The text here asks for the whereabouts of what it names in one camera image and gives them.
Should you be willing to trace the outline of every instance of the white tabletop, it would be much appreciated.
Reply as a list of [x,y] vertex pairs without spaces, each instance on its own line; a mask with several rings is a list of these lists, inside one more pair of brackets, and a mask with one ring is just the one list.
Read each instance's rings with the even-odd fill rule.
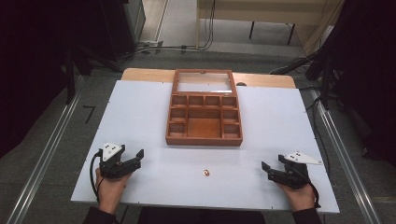
[[[194,147],[166,145],[171,90],[172,83],[117,82],[71,200],[95,202],[90,162],[104,142],[111,142],[126,146],[122,161],[145,149],[142,168],[129,179],[122,203],[290,210],[261,161],[283,171],[278,154],[302,151],[322,160],[299,91],[237,87],[244,134],[241,147]],[[318,211],[339,213],[324,166],[308,165],[308,172],[320,195]]]

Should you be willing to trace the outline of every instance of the small round object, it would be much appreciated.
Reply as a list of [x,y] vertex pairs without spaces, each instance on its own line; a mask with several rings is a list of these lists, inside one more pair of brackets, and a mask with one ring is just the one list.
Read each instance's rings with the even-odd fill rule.
[[209,171],[208,171],[208,170],[204,170],[204,175],[206,175],[206,176],[210,176],[210,173],[209,173]]

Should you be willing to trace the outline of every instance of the wooden compartment box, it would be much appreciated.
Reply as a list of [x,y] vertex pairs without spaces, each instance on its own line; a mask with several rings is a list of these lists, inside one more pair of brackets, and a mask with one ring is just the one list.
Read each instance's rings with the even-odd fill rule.
[[240,146],[242,124],[233,73],[176,70],[165,139],[168,145]]

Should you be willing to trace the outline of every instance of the human hand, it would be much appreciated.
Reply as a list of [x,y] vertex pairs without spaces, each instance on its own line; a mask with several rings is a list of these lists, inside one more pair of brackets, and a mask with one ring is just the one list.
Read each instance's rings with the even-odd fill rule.
[[297,212],[315,207],[315,194],[312,187],[306,184],[300,189],[277,184],[286,194],[291,206],[291,211]]
[[122,193],[126,188],[126,183],[132,174],[123,176],[120,179],[106,179],[101,176],[99,168],[95,172],[95,186],[99,194],[99,210],[114,215],[120,203]]

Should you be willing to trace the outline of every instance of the tray compartment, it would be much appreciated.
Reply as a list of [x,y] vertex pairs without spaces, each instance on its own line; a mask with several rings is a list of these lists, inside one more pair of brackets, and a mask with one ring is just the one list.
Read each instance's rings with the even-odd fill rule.
[[239,124],[224,124],[224,138],[240,138],[241,130]]
[[220,138],[220,111],[211,109],[190,109],[187,137]]
[[187,106],[187,95],[172,95],[172,104],[174,107],[185,107]]
[[206,96],[205,97],[206,107],[220,107],[220,97],[219,96]]
[[204,106],[204,96],[189,96],[189,107]]
[[171,108],[169,120],[186,122],[186,116],[187,116],[186,109]]
[[237,123],[239,122],[239,115],[237,110],[223,110],[224,123]]
[[169,123],[168,136],[184,137],[186,135],[185,123]]
[[227,96],[227,97],[222,97],[222,107],[223,108],[237,108],[238,107],[238,102],[236,97],[233,96]]

